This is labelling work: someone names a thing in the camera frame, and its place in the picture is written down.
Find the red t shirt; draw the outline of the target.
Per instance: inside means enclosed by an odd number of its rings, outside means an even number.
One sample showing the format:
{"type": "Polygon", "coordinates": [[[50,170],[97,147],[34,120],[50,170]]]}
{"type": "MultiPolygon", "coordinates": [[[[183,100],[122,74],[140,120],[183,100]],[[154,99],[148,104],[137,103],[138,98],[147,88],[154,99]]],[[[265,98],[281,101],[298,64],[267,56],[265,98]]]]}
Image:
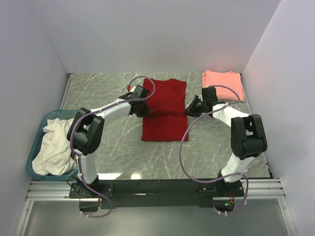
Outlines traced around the red t shirt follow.
{"type": "Polygon", "coordinates": [[[146,100],[150,113],[143,117],[141,140],[181,141],[188,127],[188,118],[184,115],[187,83],[173,78],[166,81],[145,79],[143,86],[154,94],[146,100]]]}

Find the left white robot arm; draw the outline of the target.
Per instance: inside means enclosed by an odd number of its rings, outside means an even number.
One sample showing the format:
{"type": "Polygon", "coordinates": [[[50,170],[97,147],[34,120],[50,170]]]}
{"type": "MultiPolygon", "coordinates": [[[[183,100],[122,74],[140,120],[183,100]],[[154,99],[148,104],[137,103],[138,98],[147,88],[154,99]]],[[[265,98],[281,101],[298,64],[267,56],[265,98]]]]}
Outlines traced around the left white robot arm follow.
{"type": "Polygon", "coordinates": [[[139,118],[147,116],[150,109],[146,99],[151,95],[148,89],[137,85],[129,87],[128,93],[103,107],[92,110],[81,108],[77,111],[67,139],[78,165],[78,183],[82,184],[81,192],[86,197],[101,195],[94,152],[101,143],[105,125],[133,114],[139,118]]]}

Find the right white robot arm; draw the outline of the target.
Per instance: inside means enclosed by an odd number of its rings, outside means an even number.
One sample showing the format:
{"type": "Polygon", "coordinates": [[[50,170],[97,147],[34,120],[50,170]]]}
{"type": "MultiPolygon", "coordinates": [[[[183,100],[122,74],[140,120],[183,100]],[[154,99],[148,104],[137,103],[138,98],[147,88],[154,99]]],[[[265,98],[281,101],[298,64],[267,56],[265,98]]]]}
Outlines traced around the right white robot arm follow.
{"type": "Polygon", "coordinates": [[[197,121],[210,116],[230,127],[232,154],[218,177],[204,181],[192,178],[198,183],[215,184],[216,192],[227,196],[240,187],[248,166],[267,150],[268,145],[261,116],[240,112],[230,103],[219,101],[218,88],[218,85],[203,88],[201,96],[195,96],[183,114],[195,117],[197,121]]]}

